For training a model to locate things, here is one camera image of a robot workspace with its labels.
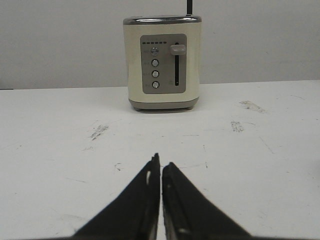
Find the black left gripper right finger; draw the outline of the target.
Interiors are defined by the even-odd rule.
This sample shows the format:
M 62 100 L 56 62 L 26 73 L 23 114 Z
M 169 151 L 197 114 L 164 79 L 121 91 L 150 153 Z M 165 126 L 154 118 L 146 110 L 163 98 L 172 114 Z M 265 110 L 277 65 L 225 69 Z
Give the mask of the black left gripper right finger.
M 162 171 L 162 202 L 168 240 L 247 240 L 252 237 L 211 203 L 172 162 Z

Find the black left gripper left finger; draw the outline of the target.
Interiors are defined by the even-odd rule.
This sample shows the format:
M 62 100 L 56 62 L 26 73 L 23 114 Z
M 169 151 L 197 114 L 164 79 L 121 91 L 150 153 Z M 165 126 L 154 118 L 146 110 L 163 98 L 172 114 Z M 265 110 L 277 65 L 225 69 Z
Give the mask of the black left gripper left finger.
M 160 208 L 160 158 L 155 153 L 108 206 L 72 240 L 155 240 Z

